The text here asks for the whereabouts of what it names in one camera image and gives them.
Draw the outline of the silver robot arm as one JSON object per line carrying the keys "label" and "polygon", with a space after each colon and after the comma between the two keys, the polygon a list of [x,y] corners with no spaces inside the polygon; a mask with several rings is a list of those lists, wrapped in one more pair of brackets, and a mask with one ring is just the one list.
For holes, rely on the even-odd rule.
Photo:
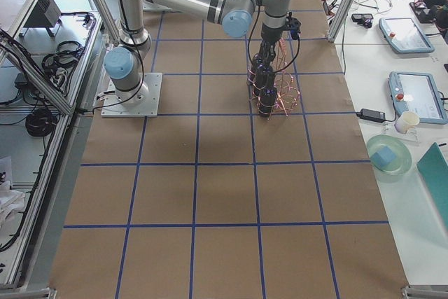
{"label": "silver robot arm", "polygon": [[264,9],[260,50],[251,57],[249,83],[258,98],[262,115],[271,112],[277,100],[272,67],[275,46],[284,31],[294,39],[299,37],[300,23],[288,12],[290,0],[118,0],[120,7],[120,45],[104,58],[107,74],[115,86],[115,93],[123,104],[140,102],[148,92],[144,83],[143,58],[150,49],[151,38],[143,24],[143,2],[166,6],[175,11],[196,15],[221,25],[230,37],[247,34],[256,10]]}

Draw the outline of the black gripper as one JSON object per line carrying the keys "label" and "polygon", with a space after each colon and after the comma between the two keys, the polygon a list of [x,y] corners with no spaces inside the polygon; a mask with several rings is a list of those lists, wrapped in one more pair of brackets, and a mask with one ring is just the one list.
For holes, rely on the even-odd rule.
{"label": "black gripper", "polygon": [[282,34],[284,27],[272,28],[268,27],[266,24],[262,24],[261,28],[261,39],[260,49],[258,51],[258,59],[261,62],[267,60],[268,63],[273,62],[276,57],[275,43],[277,43]]}

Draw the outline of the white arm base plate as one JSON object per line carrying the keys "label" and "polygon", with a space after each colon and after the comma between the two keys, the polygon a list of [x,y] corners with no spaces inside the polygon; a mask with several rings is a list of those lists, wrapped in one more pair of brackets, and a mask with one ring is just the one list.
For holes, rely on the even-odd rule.
{"label": "white arm base plate", "polygon": [[115,85],[109,80],[101,116],[105,118],[156,117],[162,87],[162,73],[145,73],[143,85],[139,91],[116,92]]}
{"label": "white arm base plate", "polygon": [[162,6],[160,4],[154,4],[147,0],[142,1],[143,11],[146,12],[172,12],[172,9],[166,6]]}

